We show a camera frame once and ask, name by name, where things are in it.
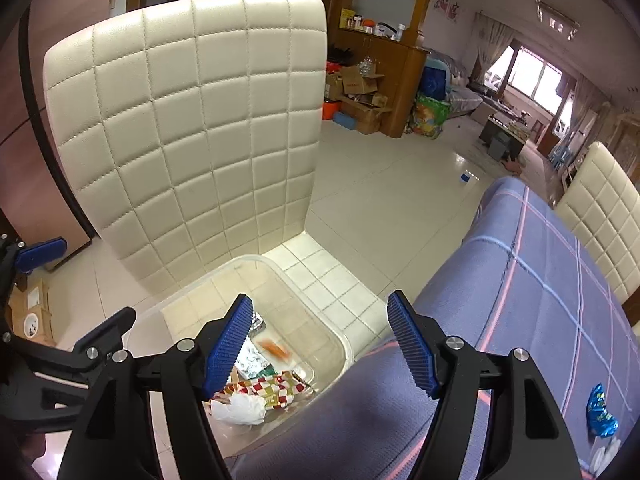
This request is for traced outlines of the wooden divider cabinet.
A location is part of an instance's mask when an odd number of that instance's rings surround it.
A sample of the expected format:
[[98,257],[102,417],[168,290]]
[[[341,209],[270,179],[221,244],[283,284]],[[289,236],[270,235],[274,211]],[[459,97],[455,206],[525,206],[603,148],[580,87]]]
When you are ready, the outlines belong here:
[[391,138],[404,133],[427,55],[422,47],[411,47],[388,38],[352,29],[330,33],[329,45],[352,52],[352,62],[370,58],[383,75],[378,91],[387,96],[390,111],[383,115],[380,131]]

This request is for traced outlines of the colourful woven bag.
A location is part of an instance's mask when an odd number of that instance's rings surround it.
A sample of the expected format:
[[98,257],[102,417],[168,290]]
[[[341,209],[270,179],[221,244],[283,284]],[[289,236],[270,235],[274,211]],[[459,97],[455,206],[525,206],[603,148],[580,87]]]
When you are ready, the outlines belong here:
[[450,112],[448,101],[439,101],[418,92],[406,125],[408,133],[435,139],[442,132]]

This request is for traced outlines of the orange plastic bucket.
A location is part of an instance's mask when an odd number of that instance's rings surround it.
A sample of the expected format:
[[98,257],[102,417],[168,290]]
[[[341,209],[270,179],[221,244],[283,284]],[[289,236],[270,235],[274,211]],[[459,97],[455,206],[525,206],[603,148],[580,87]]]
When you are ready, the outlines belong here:
[[340,102],[324,102],[322,105],[322,119],[332,120],[335,113],[341,109]]

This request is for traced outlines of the blue plaid tablecloth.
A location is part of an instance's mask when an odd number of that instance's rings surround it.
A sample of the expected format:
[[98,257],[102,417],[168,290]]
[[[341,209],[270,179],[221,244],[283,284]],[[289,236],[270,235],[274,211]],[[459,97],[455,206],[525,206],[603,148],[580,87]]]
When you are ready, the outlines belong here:
[[[448,335],[504,356],[529,352],[572,436],[584,478],[604,440],[587,403],[602,386],[620,426],[610,479],[639,474],[639,344],[588,252],[523,182],[495,181],[468,234],[414,300]],[[436,404],[384,339],[280,436],[228,459],[237,479],[405,479]]]

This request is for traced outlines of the white bottle cap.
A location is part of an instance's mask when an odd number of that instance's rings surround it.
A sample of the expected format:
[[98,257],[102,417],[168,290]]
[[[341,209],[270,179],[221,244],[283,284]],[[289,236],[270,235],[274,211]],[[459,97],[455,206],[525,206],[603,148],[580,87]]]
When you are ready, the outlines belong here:
[[592,473],[593,477],[597,477],[602,472],[602,470],[606,467],[605,455],[606,455],[605,446],[601,446],[600,448],[597,449],[596,452],[594,452],[590,462],[590,466],[589,466],[589,470]]

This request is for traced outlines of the window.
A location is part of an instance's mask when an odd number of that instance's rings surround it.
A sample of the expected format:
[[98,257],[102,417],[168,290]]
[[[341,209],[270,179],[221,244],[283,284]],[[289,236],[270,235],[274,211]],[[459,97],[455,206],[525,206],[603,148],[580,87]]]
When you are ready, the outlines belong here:
[[526,112],[529,116],[541,116],[550,120],[555,113],[570,114],[573,110],[574,92],[563,101],[559,85],[564,82],[562,70],[526,48],[515,50],[507,47],[484,76],[484,85],[498,91],[504,82],[503,99],[506,104]]

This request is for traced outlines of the white tissue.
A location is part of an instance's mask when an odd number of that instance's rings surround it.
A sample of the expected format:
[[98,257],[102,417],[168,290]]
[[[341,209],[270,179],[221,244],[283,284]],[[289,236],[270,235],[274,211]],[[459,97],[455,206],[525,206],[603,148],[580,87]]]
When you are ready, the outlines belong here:
[[213,418],[235,426],[258,426],[266,417],[266,401],[254,394],[234,392],[227,400],[209,402]]

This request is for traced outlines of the orange snack wrapper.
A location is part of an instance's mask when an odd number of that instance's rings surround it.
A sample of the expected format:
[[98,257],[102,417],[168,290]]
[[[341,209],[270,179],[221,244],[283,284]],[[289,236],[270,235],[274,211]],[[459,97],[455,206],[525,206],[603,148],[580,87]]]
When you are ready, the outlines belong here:
[[291,352],[289,352],[287,348],[280,346],[280,344],[277,344],[271,339],[263,339],[259,341],[258,344],[260,345],[260,348],[262,348],[262,350],[265,350],[265,352],[268,352],[270,356],[274,356],[280,361],[286,362],[291,359]]

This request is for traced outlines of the white crumpled paper ball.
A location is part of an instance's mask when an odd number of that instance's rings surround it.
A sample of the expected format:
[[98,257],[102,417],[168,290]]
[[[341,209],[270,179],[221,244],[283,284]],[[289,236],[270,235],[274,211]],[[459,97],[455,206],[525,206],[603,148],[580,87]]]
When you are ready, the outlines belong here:
[[616,456],[619,449],[620,449],[620,439],[613,438],[611,442],[608,444],[608,446],[605,448],[605,451],[602,457],[602,463],[601,463],[602,470],[605,470],[605,468],[612,462],[612,460],[614,460],[614,457]]

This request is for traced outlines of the grey sofa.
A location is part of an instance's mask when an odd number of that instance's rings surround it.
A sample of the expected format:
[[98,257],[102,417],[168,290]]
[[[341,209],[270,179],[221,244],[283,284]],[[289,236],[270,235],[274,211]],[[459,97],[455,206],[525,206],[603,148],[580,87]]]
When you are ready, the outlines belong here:
[[461,62],[437,50],[427,53],[419,91],[428,98],[447,103],[449,118],[484,117],[498,112],[489,96],[472,89],[470,84],[468,71]]

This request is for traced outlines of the blue foil snack wrapper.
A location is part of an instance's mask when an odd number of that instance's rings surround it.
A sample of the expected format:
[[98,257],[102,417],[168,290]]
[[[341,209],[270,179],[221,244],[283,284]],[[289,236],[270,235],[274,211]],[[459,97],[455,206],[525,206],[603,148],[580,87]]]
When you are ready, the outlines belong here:
[[616,434],[620,423],[606,406],[605,388],[595,385],[589,395],[586,406],[587,426],[590,434],[599,438],[609,438]]

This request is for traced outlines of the dark coffee table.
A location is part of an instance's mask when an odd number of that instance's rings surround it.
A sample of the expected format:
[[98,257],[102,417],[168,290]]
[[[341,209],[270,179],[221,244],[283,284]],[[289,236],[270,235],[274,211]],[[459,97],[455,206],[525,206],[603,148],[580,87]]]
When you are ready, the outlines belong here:
[[517,159],[529,139],[529,130],[519,122],[503,122],[495,115],[487,118],[480,140],[495,159]]

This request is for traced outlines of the clear plastic trash bin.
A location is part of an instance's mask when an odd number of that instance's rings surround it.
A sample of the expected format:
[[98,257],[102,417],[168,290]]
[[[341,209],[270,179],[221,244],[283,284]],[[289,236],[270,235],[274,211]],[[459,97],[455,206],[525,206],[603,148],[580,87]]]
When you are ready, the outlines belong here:
[[[297,274],[305,284],[311,282],[311,273],[300,263],[282,271],[262,256],[235,258],[144,312],[126,337],[134,356],[157,354],[182,338],[195,337],[207,322],[223,318],[237,296],[252,300],[250,332],[224,391],[215,400],[227,400],[233,391],[270,399],[277,384],[288,390],[281,404],[267,406],[265,420],[258,426],[220,422],[206,405],[223,456],[256,448],[287,430],[352,365],[348,341],[295,283]],[[263,339],[287,348],[291,359],[284,362],[270,356],[258,344]]]

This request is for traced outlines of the cardboard boxes pile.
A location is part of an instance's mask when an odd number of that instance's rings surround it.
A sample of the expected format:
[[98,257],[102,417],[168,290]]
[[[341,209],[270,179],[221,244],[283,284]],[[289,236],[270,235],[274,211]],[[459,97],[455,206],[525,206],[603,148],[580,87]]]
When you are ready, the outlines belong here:
[[363,134],[377,132],[392,111],[388,97],[380,92],[384,78],[375,63],[341,66],[327,62],[324,102],[341,103],[331,122]]

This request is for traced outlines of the cream quilted chair far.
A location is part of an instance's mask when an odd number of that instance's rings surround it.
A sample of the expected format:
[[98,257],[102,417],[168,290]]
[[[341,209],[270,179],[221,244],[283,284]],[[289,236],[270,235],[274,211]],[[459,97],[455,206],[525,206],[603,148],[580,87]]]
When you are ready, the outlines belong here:
[[555,214],[589,252],[619,302],[640,285],[639,192],[600,142],[588,148]]

